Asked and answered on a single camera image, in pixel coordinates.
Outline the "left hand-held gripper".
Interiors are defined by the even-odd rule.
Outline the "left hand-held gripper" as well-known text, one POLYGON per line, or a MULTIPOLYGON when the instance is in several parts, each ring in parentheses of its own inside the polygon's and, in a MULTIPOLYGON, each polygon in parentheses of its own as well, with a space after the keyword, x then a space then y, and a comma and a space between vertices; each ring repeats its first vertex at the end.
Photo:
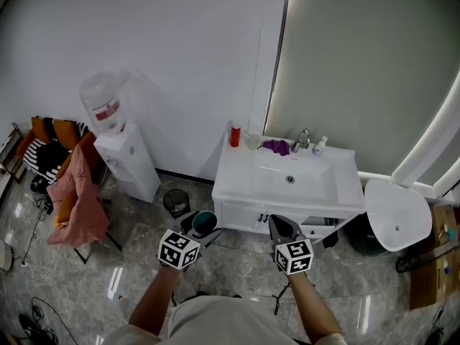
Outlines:
POLYGON ((172 229, 168 229, 160 240, 158 260, 177 270, 183 270, 201 257, 221 235, 216 218, 195 218, 191 211, 175 219, 172 229))

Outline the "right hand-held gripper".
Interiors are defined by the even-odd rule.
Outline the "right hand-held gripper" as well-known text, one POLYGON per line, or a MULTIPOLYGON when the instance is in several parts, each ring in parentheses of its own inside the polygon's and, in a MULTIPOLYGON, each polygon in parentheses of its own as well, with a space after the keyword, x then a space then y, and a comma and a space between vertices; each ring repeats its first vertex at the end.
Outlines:
POLYGON ((268 218, 273 242, 273 262, 279 271, 294 275, 308 271, 313 262, 311 240, 300 234, 299 225, 284 216, 270 214, 268 218))

